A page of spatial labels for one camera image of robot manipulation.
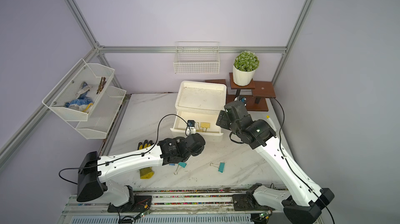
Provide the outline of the white drawer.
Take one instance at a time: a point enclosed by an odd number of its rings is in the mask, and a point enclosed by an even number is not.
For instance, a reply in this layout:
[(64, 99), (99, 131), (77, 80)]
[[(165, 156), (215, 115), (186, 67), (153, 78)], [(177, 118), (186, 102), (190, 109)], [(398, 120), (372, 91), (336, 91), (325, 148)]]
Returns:
[(187, 134), (199, 133), (206, 142), (220, 142), (224, 133), (216, 125), (217, 118), (218, 115), (178, 111), (170, 130), (173, 137), (186, 137)]

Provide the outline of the yellow binder clip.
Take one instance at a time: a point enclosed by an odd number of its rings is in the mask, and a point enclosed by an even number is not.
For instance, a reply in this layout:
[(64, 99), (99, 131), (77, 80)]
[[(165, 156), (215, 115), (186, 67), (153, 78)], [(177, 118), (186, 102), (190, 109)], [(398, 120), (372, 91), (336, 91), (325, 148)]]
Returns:
[(201, 122), (200, 123), (200, 127), (199, 127), (199, 129), (202, 131), (202, 132), (207, 132), (207, 130), (210, 128), (210, 123), (205, 123), (205, 122)]

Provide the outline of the white plastic drawer unit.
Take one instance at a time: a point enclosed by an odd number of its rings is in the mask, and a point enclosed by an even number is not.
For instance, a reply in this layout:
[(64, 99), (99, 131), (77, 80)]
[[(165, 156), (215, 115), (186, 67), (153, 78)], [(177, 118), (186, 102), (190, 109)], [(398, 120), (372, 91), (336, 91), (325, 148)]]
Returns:
[(217, 115), (226, 105), (226, 96), (225, 84), (182, 81), (175, 107), (177, 111)]

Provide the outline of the teal binder clip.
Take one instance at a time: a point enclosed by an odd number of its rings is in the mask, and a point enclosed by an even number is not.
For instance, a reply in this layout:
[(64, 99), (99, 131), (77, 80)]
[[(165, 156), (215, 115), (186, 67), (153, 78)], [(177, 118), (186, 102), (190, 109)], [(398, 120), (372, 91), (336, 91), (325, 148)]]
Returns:
[(185, 162), (179, 162), (179, 163), (177, 164), (177, 169), (176, 169), (176, 171), (174, 172), (174, 175), (177, 175), (178, 172), (180, 171), (180, 169), (185, 168), (185, 167), (186, 167), (186, 163), (185, 163)]
[(221, 162), (219, 164), (210, 163), (209, 165), (211, 167), (217, 168), (220, 173), (223, 173), (224, 170), (225, 170), (225, 163), (224, 162)]

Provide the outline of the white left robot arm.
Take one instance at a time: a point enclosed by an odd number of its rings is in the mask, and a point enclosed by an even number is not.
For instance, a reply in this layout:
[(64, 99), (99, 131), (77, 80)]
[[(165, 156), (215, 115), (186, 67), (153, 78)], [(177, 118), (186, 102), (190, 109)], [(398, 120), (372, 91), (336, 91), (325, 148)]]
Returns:
[(121, 207), (134, 204), (133, 190), (113, 179), (140, 169), (178, 164), (191, 156), (198, 156), (205, 147), (204, 138), (198, 134), (187, 137), (166, 138), (149, 148), (116, 156), (99, 156), (88, 153), (78, 169), (77, 202), (97, 199)]

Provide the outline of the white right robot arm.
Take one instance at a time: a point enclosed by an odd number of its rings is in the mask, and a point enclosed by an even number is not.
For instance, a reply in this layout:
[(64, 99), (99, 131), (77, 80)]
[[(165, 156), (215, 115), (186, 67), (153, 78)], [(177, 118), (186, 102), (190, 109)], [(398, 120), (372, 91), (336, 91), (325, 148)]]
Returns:
[(244, 103), (233, 101), (220, 111), (217, 126), (230, 130), (263, 157), (280, 177), (286, 190), (275, 190), (260, 183), (248, 191), (248, 198), (260, 206), (285, 214), (293, 224), (313, 224), (334, 199), (329, 188), (311, 180), (282, 146), (281, 134), (272, 121), (253, 120)]

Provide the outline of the yellow black work glove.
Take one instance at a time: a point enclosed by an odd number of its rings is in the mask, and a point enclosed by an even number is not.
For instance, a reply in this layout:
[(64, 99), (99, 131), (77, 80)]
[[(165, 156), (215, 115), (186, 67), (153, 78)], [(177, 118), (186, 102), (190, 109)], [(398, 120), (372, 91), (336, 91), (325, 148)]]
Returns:
[(143, 141), (143, 142), (139, 142), (139, 143), (138, 143), (137, 149), (138, 149), (138, 150), (146, 149), (146, 148), (152, 146), (153, 144), (154, 144), (154, 143), (153, 143), (152, 140), (150, 140), (150, 141), (149, 141), (149, 140), (145, 140), (145, 141)]

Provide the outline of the yellow spray bottle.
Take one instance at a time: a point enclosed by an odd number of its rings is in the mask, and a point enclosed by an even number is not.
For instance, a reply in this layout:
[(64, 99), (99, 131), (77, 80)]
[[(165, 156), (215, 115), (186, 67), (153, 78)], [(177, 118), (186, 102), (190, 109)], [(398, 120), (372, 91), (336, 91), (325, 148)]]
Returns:
[(272, 128), (275, 132), (277, 132), (277, 128), (276, 128), (276, 126), (275, 126), (273, 120), (270, 118), (270, 116), (267, 115), (267, 116), (266, 116), (266, 119), (267, 119), (268, 124), (271, 126), (271, 128)]

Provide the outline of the yellow transparent cup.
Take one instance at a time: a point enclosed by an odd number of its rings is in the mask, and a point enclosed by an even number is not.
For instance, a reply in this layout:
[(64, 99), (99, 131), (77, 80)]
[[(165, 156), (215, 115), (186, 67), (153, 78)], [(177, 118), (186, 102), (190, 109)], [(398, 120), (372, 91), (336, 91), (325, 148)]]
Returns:
[(152, 167), (142, 168), (139, 170), (140, 172), (140, 179), (151, 179), (154, 176), (154, 171)]

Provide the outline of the green potted plant white pot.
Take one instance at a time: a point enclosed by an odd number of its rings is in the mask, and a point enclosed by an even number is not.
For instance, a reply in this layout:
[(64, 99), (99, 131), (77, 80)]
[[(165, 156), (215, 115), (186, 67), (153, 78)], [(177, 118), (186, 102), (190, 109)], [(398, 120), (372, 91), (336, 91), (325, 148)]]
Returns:
[(233, 82), (238, 86), (247, 86), (259, 67), (258, 56), (250, 51), (243, 51), (233, 63)]

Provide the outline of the blue white cloth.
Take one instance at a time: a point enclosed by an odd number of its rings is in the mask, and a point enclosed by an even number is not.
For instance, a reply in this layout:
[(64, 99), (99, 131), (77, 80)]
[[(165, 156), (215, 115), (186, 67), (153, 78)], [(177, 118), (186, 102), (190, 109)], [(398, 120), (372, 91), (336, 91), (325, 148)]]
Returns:
[(91, 85), (88, 85), (85, 81), (82, 82), (80, 90), (76, 93), (76, 98), (65, 103), (64, 107), (88, 113), (89, 109), (94, 105), (93, 100), (88, 97), (88, 93), (91, 89)]

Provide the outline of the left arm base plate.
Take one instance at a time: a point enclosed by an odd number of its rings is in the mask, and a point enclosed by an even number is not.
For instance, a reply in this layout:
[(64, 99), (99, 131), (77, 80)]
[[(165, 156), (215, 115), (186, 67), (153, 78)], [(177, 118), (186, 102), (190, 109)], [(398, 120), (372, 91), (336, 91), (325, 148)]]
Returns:
[(128, 203), (115, 207), (111, 203), (108, 205), (108, 213), (142, 213), (149, 210), (152, 204), (150, 195), (135, 195)]

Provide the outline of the white mesh lower wall bin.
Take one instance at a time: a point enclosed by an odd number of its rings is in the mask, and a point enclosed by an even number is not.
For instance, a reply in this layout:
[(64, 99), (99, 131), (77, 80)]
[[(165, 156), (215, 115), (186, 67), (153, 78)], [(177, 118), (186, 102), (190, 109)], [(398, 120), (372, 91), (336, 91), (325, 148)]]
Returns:
[(123, 103), (126, 90), (109, 86), (88, 121), (81, 121), (76, 131), (86, 139), (105, 139)]

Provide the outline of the white mesh wall bin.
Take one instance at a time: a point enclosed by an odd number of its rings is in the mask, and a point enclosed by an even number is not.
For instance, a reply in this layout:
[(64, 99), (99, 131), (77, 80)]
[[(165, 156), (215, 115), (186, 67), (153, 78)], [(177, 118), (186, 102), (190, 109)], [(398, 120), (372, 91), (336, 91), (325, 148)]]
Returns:
[(64, 121), (88, 121), (115, 70), (79, 60), (68, 74), (42, 100), (42, 104)]
[(105, 139), (123, 103), (126, 90), (109, 86), (88, 121), (81, 121), (76, 131), (86, 139)]

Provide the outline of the white mesh upper wall bin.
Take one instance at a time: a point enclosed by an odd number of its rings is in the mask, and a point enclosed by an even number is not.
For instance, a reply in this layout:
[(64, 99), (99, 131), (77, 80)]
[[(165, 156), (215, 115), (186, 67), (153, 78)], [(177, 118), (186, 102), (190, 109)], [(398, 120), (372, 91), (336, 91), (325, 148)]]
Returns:
[(42, 104), (64, 121), (88, 121), (115, 70), (79, 60), (68, 74), (42, 100)]

